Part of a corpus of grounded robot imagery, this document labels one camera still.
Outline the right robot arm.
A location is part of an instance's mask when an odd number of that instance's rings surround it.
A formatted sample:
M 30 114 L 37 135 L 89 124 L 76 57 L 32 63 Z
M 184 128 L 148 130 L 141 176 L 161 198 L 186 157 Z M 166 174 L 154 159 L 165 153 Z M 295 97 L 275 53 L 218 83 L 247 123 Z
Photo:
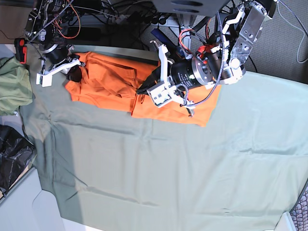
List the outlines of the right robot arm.
M 78 35 L 81 20 L 72 0 L 35 0 L 29 13 L 24 35 L 27 44 L 37 44 L 35 48 L 40 55 L 41 71 L 36 75 L 36 84 L 42 87 L 50 87 L 52 77 L 57 73 L 64 74 L 67 80 L 73 82 L 82 79 L 81 67 L 85 64 L 79 60 L 79 55 L 72 53 L 74 46 L 67 43 L 77 35 L 64 35 L 61 26 L 61 17 L 67 13 L 77 17 Z

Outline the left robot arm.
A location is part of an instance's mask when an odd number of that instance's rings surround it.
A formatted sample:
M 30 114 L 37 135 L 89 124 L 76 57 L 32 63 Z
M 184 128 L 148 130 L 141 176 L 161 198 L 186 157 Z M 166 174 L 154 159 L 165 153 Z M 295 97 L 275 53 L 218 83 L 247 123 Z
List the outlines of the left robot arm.
M 170 102 L 193 109 L 197 103 L 189 100 L 191 89 L 205 87 L 213 93 L 218 85 L 238 82 L 244 75 L 244 63 L 258 40 L 262 24 L 273 17 L 274 0 L 243 0 L 224 13 L 226 0 L 156 0 L 160 12 L 182 18 L 202 15 L 206 27 L 215 20 L 212 34 L 199 34 L 199 28 L 180 31 L 178 44 L 173 44 L 161 31 L 154 30 L 160 65 L 137 89 L 138 95 L 148 95 L 157 107 Z

